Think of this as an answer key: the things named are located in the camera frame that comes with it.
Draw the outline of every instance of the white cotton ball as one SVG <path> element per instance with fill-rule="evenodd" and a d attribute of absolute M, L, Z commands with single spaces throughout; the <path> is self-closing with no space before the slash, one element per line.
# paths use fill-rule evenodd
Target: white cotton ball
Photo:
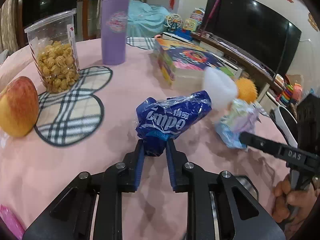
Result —
<path fill-rule="evenodd" d="M 202 89 L 205 90 L 212 103 L 212 109 L 223 110 L 237 97 L 236 83 L 221 70 L 207 67 L 204 72 Z"/>

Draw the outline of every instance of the hand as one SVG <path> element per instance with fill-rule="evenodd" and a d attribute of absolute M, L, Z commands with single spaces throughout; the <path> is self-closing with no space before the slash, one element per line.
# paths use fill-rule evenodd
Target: hand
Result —
<path fill-rule="evenodd" d="M 298 213 L 295 216 L 294 220 L 290 224 L 288 224 L 285 229 L 287 239 L 289 239 L 299 229 L 302 222 L 307 218 L 311 209 L 313 208 L 313 205 L 316 202 L 317 195 L 319 194 L 318 192 L 316 193 L 314 191 L 312 184 L 310 184 L 307 191 L 291 191 L 291 186 L 288 178 L 289 175 L 287 175 L 283 181 L 280 181 L 273 189 L 276 201 L 272 213 L 273 219 L 277 223 L 280 223 L 290 215 L 287 207 L 288 204 L 299 207 Z"/>

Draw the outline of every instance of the colorful box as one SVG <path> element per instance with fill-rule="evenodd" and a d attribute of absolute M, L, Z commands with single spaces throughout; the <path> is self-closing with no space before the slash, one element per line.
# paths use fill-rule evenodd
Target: colorful box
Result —
<path fill-rule="evenodd" d="M 201 90 L 205 68 L 233 73 L 207 49 L 180 41 L 156 39 L 154 54 L 164 78 L 174 89 Z"/>

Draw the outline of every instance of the orange spiky ball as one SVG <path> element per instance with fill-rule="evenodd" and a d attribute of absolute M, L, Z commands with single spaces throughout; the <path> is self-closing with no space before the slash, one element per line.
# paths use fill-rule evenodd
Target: orange spiky ball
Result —
<path fill-rule="evenodd" d="M 238 98 L 246 101 L 248 104 L 257 100 L 258 92 L 255 84 L 248 78 L 239 78 L 236 81 L 238 87 Z"/>

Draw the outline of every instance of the jar lid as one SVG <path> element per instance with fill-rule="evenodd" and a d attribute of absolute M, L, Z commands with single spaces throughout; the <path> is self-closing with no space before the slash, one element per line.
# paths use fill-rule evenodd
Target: jar lid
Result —
<path fill-rule="evenodd" d="M 31 32 L 31 31 L 34 31 L 38 28 L 41 28 L 49 23 L 52 23 L 52 22 L 55 22 L 55 21 L 58 21 L 58 20 L 61 20 L 63 18 L 66 18 L 66 17 L 69 17 L 69 16 L 72 16 L 74 14 L 77 13 L 77 9 L 72 9 L 72 10 L 69 10 L 69 11 L 65 11 L 65 12 L 61 12 L 61 13 L 57 13 L 57 14 L 54 14 L 54 15 L 51 15 L 45 19 L 42 19 L 36 23 L 34 23 L 33 25 L 29 26 L 28 28 L 25 28 L 24 29 L 24 33 L 28 33 L 28 32 Z"/>

